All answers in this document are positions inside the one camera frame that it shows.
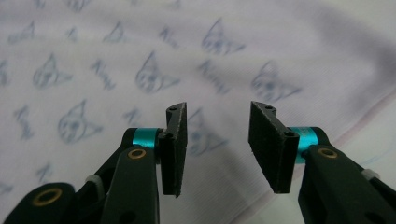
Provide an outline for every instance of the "mounting hole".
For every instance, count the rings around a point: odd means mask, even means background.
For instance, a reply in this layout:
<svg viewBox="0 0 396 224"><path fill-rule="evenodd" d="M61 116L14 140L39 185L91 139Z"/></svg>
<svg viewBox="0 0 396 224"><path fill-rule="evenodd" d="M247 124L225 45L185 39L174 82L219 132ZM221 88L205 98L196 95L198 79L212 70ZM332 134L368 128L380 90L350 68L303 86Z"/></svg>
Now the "mounting hole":
<svg viewBox="0 0 396 224"><path fill-rule="evenodd" d="M293 132L283 132L287 137L293 137L294 133Z"/></svg>
<svg viewBox="0 0 396 224"><path fill-rule="evenodd" d="M137 148L128 152L128 157L132 160L138 160L146 156L146 150Z"/></svg>
<svg viewBox="0 0 396 224"><path fill-rule="evenodd" d="M364 215L369 219L371 222L375 224L384 224L386 223L384 218L382 218L379 214L374 212L366 212Z"/></svg>
<svg viewBox="0 0 396 224"><path fill-rule="evenodd" d="M136 215L133 211L126 211L120 216L119 222L121 224L132 224L136 220Z"/></svg>
<svg viewBox="0 0 396 224"><path fill-rule="evenodd" d="M336 152L334 152L331 149L328 148L320 148L318 150L318 153L324 157L330 158L330 159L335 159L338 157L338 154Z"/></svg>
<svg viewBox="0 0 396 224"><path fill-rule="evenodd" d="M37 207L48 205L58 200L61 195L62 190L59 188L46 189L35 196L33 205Z"/></svg>

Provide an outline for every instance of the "cat sketch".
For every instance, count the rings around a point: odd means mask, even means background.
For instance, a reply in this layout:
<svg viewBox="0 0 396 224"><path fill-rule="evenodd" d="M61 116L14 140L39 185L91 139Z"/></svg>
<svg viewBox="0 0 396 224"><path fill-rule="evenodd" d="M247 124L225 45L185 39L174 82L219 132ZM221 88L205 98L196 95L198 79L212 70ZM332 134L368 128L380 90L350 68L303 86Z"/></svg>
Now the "cat sketch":
<svg viewBox="0 0 396 224"><path fill-rule="evenodd" d="M135 83L137 87L145 93L151 94L159 90L167 89L176 85L179 82L178 78L162 75L157 61L155 59L154 51L150 53L148 59L143 64L140 71L137 73Z"/></svg>
<svg viewBox="0 0 396 224"><path fill-rule="evenodd" d="M189 117L187 125L189 128L188 153L194 157L198 157L205 152L212 151L227 144L227 140L207 130L204 125L202 108L198 109Z"/></svg>
<svg viewBox="0 0 396 224"><path fill-rule="evenodd" d="M245 45L229 40L224 34L221 19L218 19L202 41L202 48L208 53L226 55L244 49Z"/></svg>
<svg viewBox="0 0 396 224"><path fill-rule="evenodd" d="M51 54L47 61L35 71L33 84L38 89L43 90L48 87L64 83L71 78L71 75L58 71L55 56Z"/></svg>
<svg viewBox="0 0 396 224"><path fill-rule="evenodd" d="M297 88L278 77L277 66L274 61L270 61L262 67L250 86L259 99L268 103L274 103L301 91L301 88Z"/></svg>
<svg viewBox="0 0 396 224"><path fill-rule="evenodd" d="M81 139L102 131L102 127L88 122L84 117L85 100L64 115L58 124L58 134L66 144L73 144Z"/></svg>

